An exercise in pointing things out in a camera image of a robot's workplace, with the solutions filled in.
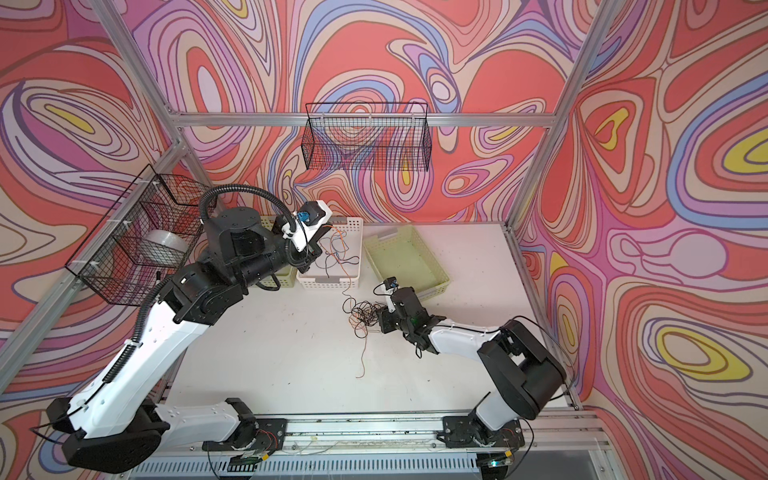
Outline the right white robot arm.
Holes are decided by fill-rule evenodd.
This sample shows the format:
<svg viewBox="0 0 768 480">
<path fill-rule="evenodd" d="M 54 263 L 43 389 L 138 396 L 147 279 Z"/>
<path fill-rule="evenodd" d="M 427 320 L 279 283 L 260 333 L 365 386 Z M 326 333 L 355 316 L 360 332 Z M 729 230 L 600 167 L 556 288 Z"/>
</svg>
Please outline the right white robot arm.
<svg viewBox="0 0 768 480">
<path fill-rule="evenodd" d="M 482 329 L 433 315 L 411 287 L 384 283 L 386 306 L 377 314 L 384 334 L 402 333 L 417 356 L 448 354 L 481 363 L 494 390 L 464 416 L 445 416 L 436 439 L 448 448 L 491 447 L 508 426 L 534 420 L 566 384 L 564 367 L 519 320 Z"/>
</svg>

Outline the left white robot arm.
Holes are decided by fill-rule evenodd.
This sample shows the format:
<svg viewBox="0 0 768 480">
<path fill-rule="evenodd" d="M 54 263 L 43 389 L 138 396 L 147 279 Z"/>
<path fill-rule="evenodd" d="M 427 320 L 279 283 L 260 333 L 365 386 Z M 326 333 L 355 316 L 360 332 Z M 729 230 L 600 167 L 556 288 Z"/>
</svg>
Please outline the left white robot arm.
<svg viewBox="0 0 768 480">
<path fill-rule="evenodd" d="M 163 407 L 149 394 L 187 348 L 241 302 L 252 286 L 285 266 L 302 268 L 320 254 L 332 212 L 323 201 L 305 203 L 266 229 L 248 207 L 211 217 L 201 209 L 208 249 L 196 262 L 152 287 L 142 301 L 134 331 L 116 357 L 80 392 L 54 399 L 50 426 L 65 434 L 68 465 L 123 473 L 161 447 L 200 443 L 247 450 L 258 421 L 240 399 L 203 407 Z"/>
</svg>

